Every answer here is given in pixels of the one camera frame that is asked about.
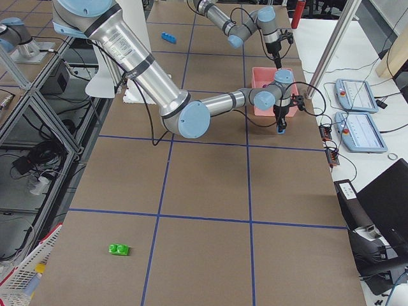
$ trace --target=green block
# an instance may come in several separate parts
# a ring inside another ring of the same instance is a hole
[[[129,247],[126,244],[111,244],[109,245],[109,253],[112,255],[127,256]]]

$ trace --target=pink plastic container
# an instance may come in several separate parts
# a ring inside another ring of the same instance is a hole
[[[252,88],[262,88],[262,86],[267,85],[270,82],[272,82],[276,71],[277,71],[276,68],[253,67],[252,68]],[[291,88],[292,88],[293,94],[296,94],[296,95],[299,94],[296,84],[292,85]],[[286,117],[295,116],[295,113],[297,110],[298,110],[297,107],[291,107]],[[254,106],[254,113],[256,116],[275,117],[275,114],[273,113],[272,108],[269,110],[260,110],[259,108],[256,108]]]

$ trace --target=robotic arm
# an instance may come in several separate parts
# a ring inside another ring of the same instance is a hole
[[[288,85],[293,81],[289,70],[279,70],[275,82],[263,89],[243,88],[201,101],[193,100],[187,91],[173,83],[130,30],[123,20],[121,7],[114,0],[54,0],[53,8],[54,29],[61,34],[100,42],[125,70],[126,76],[158,105],[161,122],[172,133],[186,138],[200,137],[208,129],[211,116],[244,105],[266,110],[280,101],[279,106],[274,107],[279,108],[276,113],[282,118],[284,109],[289,108]],[[278,131],[283,133],[286,125],[279,126]]]
[[[27,59],[40,53],[40,48],[23,21],[15,17],[0,20],[0,45],[6,52],[11,52],[17,47],[20,54]]]
[[[275,21],[275,11],[272,6],[266,6],[249,14],[242,25],[236,25],[225,15],[211,0],[193,0],[196,11],[212,21],[226,36],[234,48],[239,48],[257,30],[261,30],[266,50],[272,54],[277,69],[282,68],[279,51],[282,49],[281,41],[288,40],[293,43],[293,33],[278,32]]]

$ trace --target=red marker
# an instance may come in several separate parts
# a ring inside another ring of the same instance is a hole
[[[303,10],[305,9],[306,0],[298,0],[295,8],[295,14],[293,14],[292,19],[292,29],[297,29],[299,20],[303,15]]]

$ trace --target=white plastic basket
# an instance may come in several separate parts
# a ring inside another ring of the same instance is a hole
[[[62,224],[58,224],[38,246],[0,282],[0,306],[27,306],[30,296],[24,294],[31,279],[37,274],[37,264],[46,264],[55,245]]]

